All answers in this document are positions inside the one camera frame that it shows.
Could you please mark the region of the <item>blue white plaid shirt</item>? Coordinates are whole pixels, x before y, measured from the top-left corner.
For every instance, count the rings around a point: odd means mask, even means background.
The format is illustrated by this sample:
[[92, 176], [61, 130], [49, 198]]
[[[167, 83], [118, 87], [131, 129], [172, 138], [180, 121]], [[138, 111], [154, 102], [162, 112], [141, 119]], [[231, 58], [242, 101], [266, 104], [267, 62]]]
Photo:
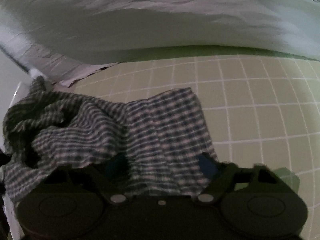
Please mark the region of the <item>blue white plaid shirt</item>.
[[148, 99], [114, 103], [92, 96], [49, 91], [42, 77], [3, 121], [5, 190], [13, 202], [57, 168], [87, 168], [123, 155], [124, 183], [133, 195], [199, 194], [210, 179], [202, 153], [216, 159], [200, 101], [190, 88]]

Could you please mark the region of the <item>pale printed bed sheet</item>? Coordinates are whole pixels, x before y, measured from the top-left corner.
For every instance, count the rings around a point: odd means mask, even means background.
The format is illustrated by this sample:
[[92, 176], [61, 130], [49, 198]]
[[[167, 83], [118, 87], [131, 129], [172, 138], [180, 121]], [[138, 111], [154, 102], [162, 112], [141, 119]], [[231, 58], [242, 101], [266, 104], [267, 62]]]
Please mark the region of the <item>pale printed bed sheet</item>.
[[63, 86], [158, 48], [212, 45], [319, 59], [319, 0], [1, 0], [1, 50]]

